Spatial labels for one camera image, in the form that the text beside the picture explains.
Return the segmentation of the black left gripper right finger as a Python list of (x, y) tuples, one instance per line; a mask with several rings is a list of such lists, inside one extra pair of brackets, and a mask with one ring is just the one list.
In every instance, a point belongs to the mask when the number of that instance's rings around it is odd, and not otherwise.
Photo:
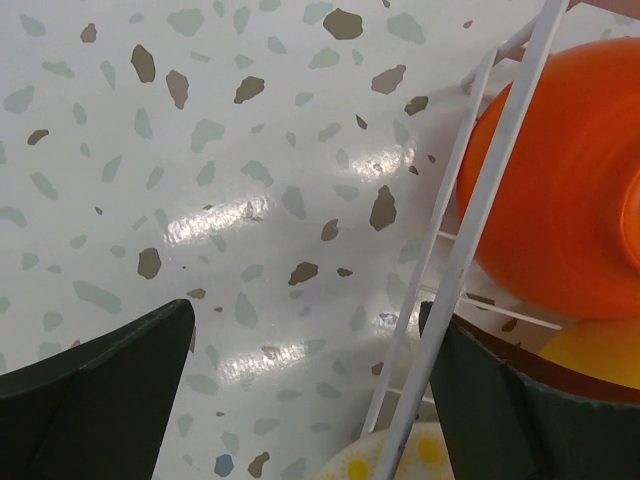
[(636, 479), (639, 392), (453, 315), (430, 377), (457, 479)]

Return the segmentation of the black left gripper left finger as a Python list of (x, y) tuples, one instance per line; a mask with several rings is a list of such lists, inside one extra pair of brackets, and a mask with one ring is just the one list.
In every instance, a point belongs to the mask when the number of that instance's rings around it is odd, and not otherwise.
[(2, 478), (152, 478), (194, 327), (176, 299), (2, 375)]

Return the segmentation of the yellow orange bowl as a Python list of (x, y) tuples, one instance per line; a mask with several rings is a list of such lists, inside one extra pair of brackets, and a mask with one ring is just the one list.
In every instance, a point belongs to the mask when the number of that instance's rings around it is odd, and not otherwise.
[(538, 353), (570, 370), (639, 389), (639, 319), (579, 320)]

